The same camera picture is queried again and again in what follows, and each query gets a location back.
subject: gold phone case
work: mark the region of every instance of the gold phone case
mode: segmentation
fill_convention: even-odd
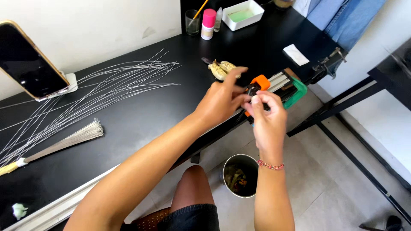
[[[11,21],[11,20],[3,20],[3,21],[0,21],[0,26],[5,25],[5,24],[10,24],[10,25],[12,25],[14,28],[16,28],[17,31],[24,37],[24,39],[26,39],[26,41],[27,41],[28,43],[30,43],[30,45],[37,51],[37,53],[39,53],[39,54],[42,56],[42,58],[50,65],[50,67],[57,73],[57,75],[59,75],[60,78],[63,79],[64,82],[67,83],[67,86],[69,85],[69,82],[66,80],[66,78],[64,78],[64,76],[60,73],[60,71],[57,70],[57,68],[50,62],[50,60],[48,60],[48,58],[40,51],[40,49],[37,48],[37,46],[34,44],[34,42],[31,41],[31,39],[24,33],[24,31],[18,26],[17,23],[15,23],[14,21]],[[0,67],[0,70],[2,70],[10,79],[14,80],[14,81],[15,81],[21,88],[23,88],[23,89],[27,92],[27,94],[29,94],[31,97],[33,97],[34,99],[40,99],[39,97],[36,97],[36,96],[32,95],[29,91],[27,91],[27,89],[25,89],[23,86],[21,86],[20,83],[17,82],[17,80],[15,80],[13,77],[11,77],[11,76],[9,75],[9,73],[7,73],[5,70],[3,70],[3,68]]]

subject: person's hand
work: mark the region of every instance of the person's hand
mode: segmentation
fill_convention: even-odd
[[[250,96],[243,94],[244,88],[234,85],[236,75],[248,68],[237,67],[230,71],[223,83],[214,82],[197,106],[194,114],[202,119],[205,126],[212,128],[228,119]]]
[[[251,102],[243,103],[242,107],[254,117],[254,136],[260,150],[260,158],[267,164],[280,165],[287,111],[282,105],[281,98],[267,91],[257,91]],[[264,110],[263,102],[270,107],[270,111]]]

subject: green clamp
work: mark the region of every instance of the green clamp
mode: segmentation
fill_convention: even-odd
[[[287,101],[283,103],[285,109],[290,108],[298,100],[300,100],[305,94],[307,94],[307,86],[303,84],[300,80],[293,78],[293,85],[297,88],[297,92],[293,94]]]

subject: green liquid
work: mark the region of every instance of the green liquid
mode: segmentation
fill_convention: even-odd
[[[233,22],[238,23],[239,21],[243,21],[247,18],[254,16],[253,12],[250,9],[240,10],[228,15]]]

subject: knee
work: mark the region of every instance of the knee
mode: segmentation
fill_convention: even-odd
[[[184,172],[183,176],[189,176],[189,177],[194,177],[194,176],[201,176],[205,175],[206,172],[200,165],[193,165]]]

